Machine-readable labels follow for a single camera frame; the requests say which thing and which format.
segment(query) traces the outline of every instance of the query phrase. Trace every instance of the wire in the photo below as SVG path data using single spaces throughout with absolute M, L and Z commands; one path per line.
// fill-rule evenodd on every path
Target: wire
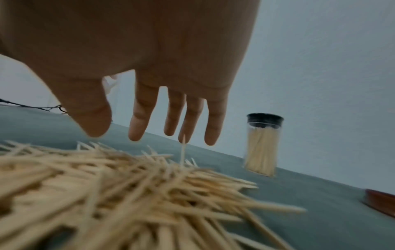
M 44 111 L 48 111 L 48 112 L 50 112 L 51 110 L 57 108 L 61 112 L 63 112 L 62 114 L 67 114 L 66 110 L 63 109 L 62 105 L 57 105 L 57 106 L 53 106 L 53 107 L 33 107 L 33 106 L 28 106 L 28 105 L 23 105 L 23 104 L 19 104 L 19 103 L 10 102 L 10 101 L 7 101 L 7 100 L 1 99 L 1 98 L 0 98 L 0 103 L 12 104 L 12 105 L 16 105 L 18 107 L 35 108 L 35 109 L 44 110 Z

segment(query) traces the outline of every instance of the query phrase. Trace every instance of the black lid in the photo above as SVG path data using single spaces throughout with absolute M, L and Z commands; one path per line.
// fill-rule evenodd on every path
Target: black lid
M 247 122 L 262 122 L 262 123 L 269 123 L 273 125 L 281 126 L 284 121 L 279 115 L 275 114 L 266 114 L 266 113 L 251 113 L 247 115 Z

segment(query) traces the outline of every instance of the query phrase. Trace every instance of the green table surface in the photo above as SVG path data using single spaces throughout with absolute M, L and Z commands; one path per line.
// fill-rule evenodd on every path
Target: green table surface
M 149 145 L 159 153 L 174 154 L 176 160 L 180 156 L 181 146 L 176 141 L 146 133 L 134 143 L 127 133 L 128 128 L 113 124 L 103 137 L 91 139 L 66 115 L 0 106 L 1 141 L 61 149 L 74 149 L 77 141 L 100 141 L 132 154 L 141 154 Z M 297 250 L 395 250 L 395 219 L 362 204 L 362 189 L 281 168 L 275 178 L 267 178 L 243 169 L 241 158 L 188 145 L 186 158 L 191 157 L 199 166 L 256 182 L 259 189 L 245 191 L 255 199 L 306 208 L 308 212 L 301 215 L 257 211 L 267 226 Z M 268 243 L 248 223 L 226 226 L 229 231 Z M 41 248 L 54 249 L 62 238 L 54 238 Z

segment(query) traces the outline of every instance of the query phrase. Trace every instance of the background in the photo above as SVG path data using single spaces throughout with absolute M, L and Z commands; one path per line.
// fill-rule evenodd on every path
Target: background
M 204 144 L 206 107 L 190 144 L 243 157 L 246 115 L 274 113 L 285 118 L 280 168 L 395 193 L 394 27 L 392 0 L 262 1 L 219 141 Z M 133 71 L 121 74 L 108 96 L 116 124 L 129 125 L 134 81 Z M 0 82 L 2 99 L 57 104 L 30 70 L 5 57 Z M 147 132 L 165 136 L 166 113 L 161 89 Z

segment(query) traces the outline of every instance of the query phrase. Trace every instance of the clear plastic container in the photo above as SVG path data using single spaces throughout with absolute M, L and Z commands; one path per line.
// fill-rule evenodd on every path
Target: clear plastic container
M 284 118 L 275 114 L 247 115 L 247 150 L 244 167 L 255 173 L 274 176 L 277 148 Z

